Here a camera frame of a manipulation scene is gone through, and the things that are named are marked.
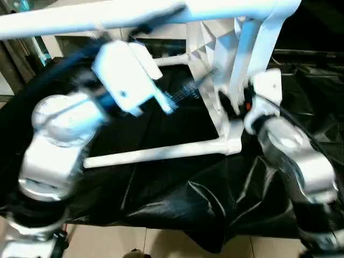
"white tube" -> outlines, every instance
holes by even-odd
[[[230,155],[241,151],[240,138],[239,143],[240,148],[238,148],[238,146],[230,146],[224,138],[218,138],[209,141],[192,142],[189,144],[180,144],[153,149],[136,150],[133,152],[124,152],[98,157],[89,157],[84,160],[84,167],[97,168],[114,166],[119,164],[136,163],[142,161],[199,156],[213,153]]]
[[[187,65],[189,63],[189,55],[175,55],[166,58],[154,59],[157,66],[174,66],[174,65]]]
[[[265,19],[276,2],[290,0],[186,0],[187,10],[169,23],[249,16]],[[0,17],[0,40],[104,28],[131,27],[169,10],[179,0],[112,0],[69,5]]]

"white floor tile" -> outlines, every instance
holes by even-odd
[[[143,227],[79,225],[63,257],[121,258],[132,249],[144,249],[145,233]]]
[[[252,237],[255,258],[294,258],[305,250],[298,239]]]
[[[145,253],[152,258],[253,258],[248,236],[229,241],[221,254],[211,254],[200,248],[186,234],[173,230],[147,230]]]

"black cable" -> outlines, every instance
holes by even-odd
[[[311,142],[313,143],[314,147],[316,147],[317,151],[321,152],[328,160],[332,160],[338,164],[340,164],[341,166],[344,166],[344,164],[333,158],[333,157],[330,157],[329,155],[326,154],[325,150],[321,147],[320,143],[318,142],[318,140],[298,121],[296,120],[293,115],[288,111],[286,110],[285,108],[277,105],[276,103],[274,103],[273,101],[265,98],[264,96],[262,95],[259,95],[259,94],[256,94],[256,96],[260,97],[260,98],[263,98],[265,99],[267,102],[269,102],[271,105],[273,105],[274,107],[278,108],[281,112],[281,115],[286,118],[289,122],[291,122],[292,124],[294,124],[295,126],[299,127],[306,135],[307,137],[311,140]]]

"white bracket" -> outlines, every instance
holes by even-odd
[[[221,70],[221,78],[208,78],[200,88],[219,138],[162,149],[114,154],[110,157],[91,157],[85,160],[85,166],[90,167],[92,160],[93,166],[117,164],[119,157],[126,158],[127,162],[139,162],[209,153],[229,155],[241,151],[243,123],[228,120],[220,105],[218,91],[223,91],[238,111],[242,90],[248,78],[266,70],[282,25],[296,11],[300,2],[301,0],[102,1],[1,16],[0,39],[92,31],[97,30],[99,24],[106,29],[133,27],[155,14],[170,10],[172,6],[186,4],[186,10],[172,17],[168,23],[187,23],[187,55],[159,59],[156,63],[163,65],[188,62],[195,79],[203,76],[213,66]]]

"black cloth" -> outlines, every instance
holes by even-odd
[[[343,162],[341,72],[303,66],[293,71],[296,73],[282,76],[282,105],[316,136],[330,156]],[[17,185],[23,153],[32,139],[32,110],[43,97],[70,91],[73,72],[71,69],[52,83],[35,88],[36,77],[0,110],[2,216],[8,210],[8,195]],[[169,92],[191,77],[187,66],[164,67],[162,72],[158,85]],[[185,100],[169,116],[154,101],[145,109],[139,118],[116,118],[104,126],[92,143],[90,156],[217,137],[201,98]],[[236,155],[85,170],[68,200],[69,223],[182,230],[211,252],[219,252],[236,234],[296,237],[292,206],[278,172],[268,166],[254,137],[244,133],[242,141],[243,150]],[[343,166],[337,165],[336,172],[342,175]]]

